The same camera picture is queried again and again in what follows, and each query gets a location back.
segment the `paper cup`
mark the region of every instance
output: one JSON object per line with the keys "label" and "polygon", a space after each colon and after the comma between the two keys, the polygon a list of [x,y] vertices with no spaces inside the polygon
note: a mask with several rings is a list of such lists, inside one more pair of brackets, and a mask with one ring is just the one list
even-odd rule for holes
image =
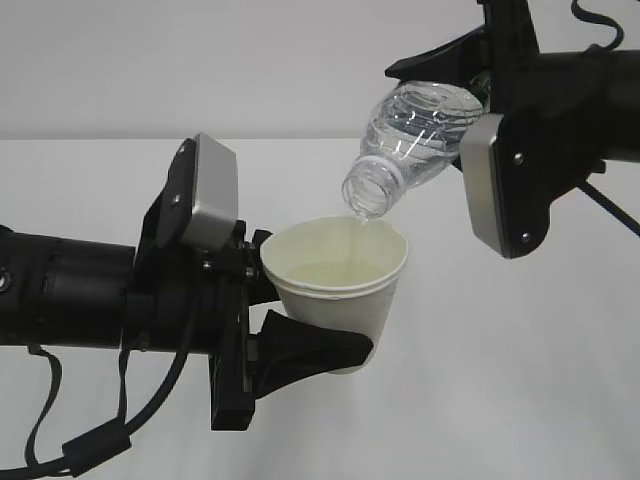
{"label": "paper cup", "polygon": [[366,335],[374,348],[364,365],[377,348],[408,253],[408,241],[391,225],[381,220],[361,225],[353,216],[295,225],[261,247],[265,273],[287,315]]}

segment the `clear plastic bottle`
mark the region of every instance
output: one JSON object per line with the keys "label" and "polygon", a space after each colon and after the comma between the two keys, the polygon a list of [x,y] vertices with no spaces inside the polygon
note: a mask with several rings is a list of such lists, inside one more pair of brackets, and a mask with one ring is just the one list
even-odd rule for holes
{"label": "clear plastic bottle", "polygon": [[381,217],[406,191],[457,158],[462,137],[483,113],[465,89],[418,81],[399,85],[371,114],[360,156],[342,185],[345,202],[359,217]]}

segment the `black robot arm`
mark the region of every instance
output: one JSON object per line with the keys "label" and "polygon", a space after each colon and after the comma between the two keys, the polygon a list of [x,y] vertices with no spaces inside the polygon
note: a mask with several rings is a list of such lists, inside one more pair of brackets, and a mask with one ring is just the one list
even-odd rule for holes
{"label": "black robot arm", "polygon": [[211,428],[245,430],[256,399],[331,370],[364,363],[363,335],[269,311],[257,334],[249,307],[279,300],[264,274],[258,230],[236,219],[235,155],[205,135],[187,139],[149,208],[137,248],[12,232],[0,227],[0,344],[176,352],[147,407],[63,446],[54,462],[0,471],[0,480],[78,476],[131,446],[190,353],[209,356]]}
{"label": "black robot arm", "polygon": [[622,29],[577,0],[580,20],[616,28],[611,45],[540,53],[527,0],[478,3],[482,27],[386,70],[401,82],[454,84],[488,100],[455,163],[476,236],[505,258],[528,255],[546,238],[551,204],[574,188],[640,235],[637,222],[587,183],[605,172],[604,159],[640,162],[640,51],[615,51]]}

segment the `screw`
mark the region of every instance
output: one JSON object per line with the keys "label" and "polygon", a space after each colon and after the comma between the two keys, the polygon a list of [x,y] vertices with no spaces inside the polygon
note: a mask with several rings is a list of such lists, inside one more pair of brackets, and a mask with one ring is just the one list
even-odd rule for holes
{"label": "screw", "polygon": [[11,286],[11,274],[6,270],[0,270],[0,294],[5,293]]}

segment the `white wall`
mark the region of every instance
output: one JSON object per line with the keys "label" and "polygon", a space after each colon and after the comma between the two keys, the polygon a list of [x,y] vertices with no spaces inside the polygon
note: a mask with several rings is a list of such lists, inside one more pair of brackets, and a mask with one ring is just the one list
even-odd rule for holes
{"label": "white wall", "polygon": [[[179,141],[1,142],[0,221],[16,230],[134,244]],[[228,141],[241,213],[279,230],[344,212],[357,140]],[[640,217],[633,165],[596,178]],[[580,194],[553,210],[530,257],[506,261],[471,234],[461,176],[412,192],[389,219],[411,258],[373,362],[258,403],[249,432],[208,431],[206,359],[192,357],[134,449],[89,479],[434,478],[635,480],[640,476],[638,239]],[[264,309],[252,312],[254,320]],[[41,458],[111,418],[116,353],[55,349],[65,377]],[[170,356],[135,354],[131,411]],[[0,349],[0,466],[21,464],[48,366]]]}
{"label": "white wall", "polygon": [[[532,0],[543,50],[605,42]],[[640,48],[635,0],[583,0]],[[384,69],[482,22],[475,0],[5,0],[0,137],[360,135]]]}

